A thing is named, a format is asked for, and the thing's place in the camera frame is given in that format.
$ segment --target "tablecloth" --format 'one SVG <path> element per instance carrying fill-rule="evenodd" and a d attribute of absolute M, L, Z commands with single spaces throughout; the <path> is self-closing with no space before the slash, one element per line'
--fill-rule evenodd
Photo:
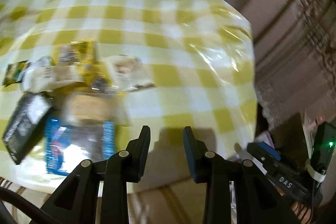
<path fill-rule="evenodd" d="M 189 175 L 182 129 L 224 157 L 253 140 L 254 56 L 249 22 L 223 0 L 0 0 L 0 77 L 7 64 L 51 55 L 54 45 L 97 41 L 97 57 L 138 57 L 155 87 L 127 94 L 129 127 L 117 127 L 118 150 L 151 128 L 145 176 L 129 191 Z M 21 97 L 0 90 L 0 130 Z M 42 140 L 14 166 L 0 144 L 0 176 L 52 193 L 63 177 L 47 174 Z"/>

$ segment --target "yellow package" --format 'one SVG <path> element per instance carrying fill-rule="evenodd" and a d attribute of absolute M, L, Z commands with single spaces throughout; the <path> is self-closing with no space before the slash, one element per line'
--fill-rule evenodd
<path fill-rule="evenodd" d="M 91 85 L 95 74 L 95 44 L 93 41 L 73 41 L 57 45 L 53 52 L 57 65 L 76 65 L 86 85 Z"/>
<path fill-rule="evenodd" d="M 106 79 L 106 82 L 109 86 L 112 85 L 109 71 L 108 71 L 108 68 L 106 67 L 105 62 L 100 62 L 100 61 L 96 62 L 94 66 L 94 70 L 98 75 L 101 75 L 103 78 Z"/>

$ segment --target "metal rivet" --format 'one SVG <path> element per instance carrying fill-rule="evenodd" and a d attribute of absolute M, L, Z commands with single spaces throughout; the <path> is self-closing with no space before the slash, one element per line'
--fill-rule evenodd
<path fill-rule="evenodd" d="M 127 157 L 128 154 L 129 154 L 129 153 L 128 153 L 127 150 L 122 150 L 122 151 L 119 152 L 119 156 L 120 156 L 120 157 Z"/>
<path fill-rule="evenodd" d="M 88 167 L 90 164 L 91 164 L 91 162 L 89 160 L 84 160 L 84 161 L 82 161 L 81 166 Z"/>
<path fill-rule="evenodd" d="M 253 162 L 251 160 L 244 160 L 243 165 L 246 166 L 246 167 L 252 167 Z"/>
<path fill-rule="evenodd" d="M 205 156 L 207 158 L 213 158 L 215 156 L 215 153 L 212 152 L 212 151 L 207 151 L 207 152 L 205 152 Z"/>

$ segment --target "snack package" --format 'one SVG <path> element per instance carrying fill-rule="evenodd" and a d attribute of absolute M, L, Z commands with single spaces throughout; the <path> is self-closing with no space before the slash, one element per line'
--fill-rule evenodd
<path fill-rule="evenodd" d="M 114 55 L 106 58 L 105 62 L 112 73 L 113 85 L 120 91 L 131 92 L 154 86 L 137 57 Z"/>
<path fill-rule="evenodd" d="M 9 86 L 14 83 L 20 83 L 28 66 L 29 62 L 27 60 L 8 64 L 2 85 Z"/>
<path fill-rule="evenodd" d="M 95 64 L 95 45 L 92 41 L 60 44 L 54 50 L 53 59 L 57 65 L 75 65 L 83 82 L 92 84 Z"/>
<path fill-rule="evenodd" d="M 71 125 L 112 121 L 115 112 L 112 97 L 111 94 L 73 92 L 66 99 L 63 121 Z"/>
<path fill-rule="evenodd" d="M 20 164 L 42 138 L 43 130 L 40 129 L 51 107 L 42 94 L 25 93 L 19 100 L 2 137 L 15 164 Z"/>
<path fill-rule="evenodd" d="M 50 117 L 45 136 L 46 166 L 51 174 L 66 176 L 82 160 L 98 162 L 115 153 L 113 122 L 73 127 Z"/>
<path fill-rule="evenodd" d="M 52 64 L 53 64 L 53 60 L 49 56 L 43 56 L 35 62 L 30 62 L 22 78 L 21 85 L 22 85 L 23 91 L 29 91 L 31 89 L 32 81 L 34 79 L 33 72 L 36 68 L 50 67 Z"/>
<path fill-rule="evenodd" d="M 109 85 L 107 80 L 99 74 L 96 74 L 91 85 L 91 89 L 96 91 L 97 93 L 108 93 L 109 92 Z"/>
<path fill-rule="evenodd" d="M 37 67 L 25 77 L 25 91 L 42 92 L 83 82 L 76 66 Z"/>

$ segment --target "table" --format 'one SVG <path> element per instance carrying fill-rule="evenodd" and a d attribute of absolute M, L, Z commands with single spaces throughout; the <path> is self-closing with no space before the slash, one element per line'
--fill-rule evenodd
<path fill-rule="evenodd" d="M 0 0 L 0 76 L 7 64 L 35 61 L 54 45 L 97 41 L 100 61 L 141 59 L 155 88 L 125 97 L 129 127 L 117 127 L 124 149 L 142 125 L 152 132 L 145 176 L 129 192 L 189 176 L 182 129 L 224 157 L 254 138 L 256 95 L 249 22 L 223 0 Z M 0 130 L 21 97 L 19 84 L 0 90 Z M 44 140 L 15 166 L 0 143 L 0 176 L 52 193 L 64 177 L 47 174 Z"/>

